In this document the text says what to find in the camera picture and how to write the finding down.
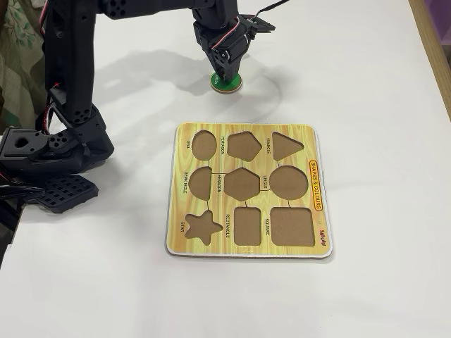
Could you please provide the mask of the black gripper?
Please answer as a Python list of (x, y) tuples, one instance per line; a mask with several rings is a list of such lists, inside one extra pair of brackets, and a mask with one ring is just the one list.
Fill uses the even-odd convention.
[(238, 75), (241, 59), (249, 48), (248, 31), (251, 24), (248, 15), (237, 15), (219, 30), (207, 28), (199, 21), (193, 24), (198, 45), (219, 79), (226, 84)]

